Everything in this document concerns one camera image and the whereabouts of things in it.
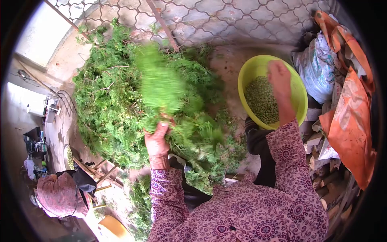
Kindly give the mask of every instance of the green seed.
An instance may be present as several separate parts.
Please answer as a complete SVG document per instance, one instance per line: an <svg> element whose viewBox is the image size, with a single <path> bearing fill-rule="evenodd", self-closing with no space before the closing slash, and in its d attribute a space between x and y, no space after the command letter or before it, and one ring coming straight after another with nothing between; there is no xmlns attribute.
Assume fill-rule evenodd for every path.
<svg viewBox="0 0 387 242"><path fill-rule="evenodd" d="M278 105L267 77L258 76L246 87L245 97L253 113L265 124L279 120Z"/></svg>

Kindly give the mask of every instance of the hand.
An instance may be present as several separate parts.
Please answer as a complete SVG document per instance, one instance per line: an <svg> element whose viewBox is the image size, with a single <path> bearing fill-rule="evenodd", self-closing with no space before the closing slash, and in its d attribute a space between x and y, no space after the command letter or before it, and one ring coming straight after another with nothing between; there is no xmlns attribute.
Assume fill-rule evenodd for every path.
<svg viewBox="0 0 387 242"><path fill-rule="evenodd" d="M267 80L273 87L273 95L280 102L289 102L291 99L291 74L281 60L271 60L267 65L269 70Z"/></svg>
<svg viewBox="0 0 387 242"><path fill-rule="evenodd" d="M278 104L279 125L283 126L296 118L291 104L291 74L281 60L269 61L267 68L267 80L273 87Z"/></svg>
<svg viewBox="0 0 387 242"><path fill-rule="evenodd" d="M165 170L169 169L168 151L169 144L165 141L165 134L168 132L168 123L158 123L156 131L151 134L144 130L145 146L149 154L151 169Z"/></svg>

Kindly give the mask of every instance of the metal grate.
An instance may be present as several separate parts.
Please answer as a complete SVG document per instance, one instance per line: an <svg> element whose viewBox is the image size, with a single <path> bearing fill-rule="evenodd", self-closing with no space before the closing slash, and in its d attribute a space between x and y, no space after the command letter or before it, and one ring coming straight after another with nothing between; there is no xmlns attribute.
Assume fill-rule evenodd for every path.
<svg viewBox="0 0 387 242"><path fill-rule="evenodd" d="M272 42L297 45L316 10L334 0L45 0L68 22L92 30L116 17L138 40L181 45Z"/></svg>

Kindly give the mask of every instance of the yellow container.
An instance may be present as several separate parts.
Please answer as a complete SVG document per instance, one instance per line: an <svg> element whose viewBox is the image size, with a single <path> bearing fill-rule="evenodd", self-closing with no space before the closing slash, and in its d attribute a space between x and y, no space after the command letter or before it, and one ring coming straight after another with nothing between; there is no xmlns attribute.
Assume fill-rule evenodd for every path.
<svg viewBox="0 0 387 242"><path fill-rule="evenodd" d="M245 90L247 85L258 76L267 76L267 63L271 60L281 60L291 73L291 103L293 110L296 112L298 125L301 125L307 115L308 96L305 86L293 67L280 58L271 55L258 55L249 59L241 68L238 76L238 92L242 105L249 117L260 127L264 129L277 129L279 121L274 124L265 124L250 109L245 99Z"/></svg>

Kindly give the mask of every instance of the wrinkled hand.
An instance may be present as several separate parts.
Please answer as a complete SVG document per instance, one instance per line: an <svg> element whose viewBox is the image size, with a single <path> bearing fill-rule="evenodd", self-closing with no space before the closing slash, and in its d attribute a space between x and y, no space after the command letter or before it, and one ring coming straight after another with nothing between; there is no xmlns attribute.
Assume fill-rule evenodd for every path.
<svg viewBox="0 0 387 242"><path fill-rule="evenodd" d="M267 80L273 87L273 95L277 102L289 102L291 99L291 74L280 60L271 60L268 65Z"/></svg>
<svg viewBox="0 0 387 242"><path fill-rule="evenodd" d="M169 144L165 141L165 134L168 132L168 123L158 123L156 131L151 134L144 130L145 146L149 154L151 169L169 169L168 151Z"/></svg>

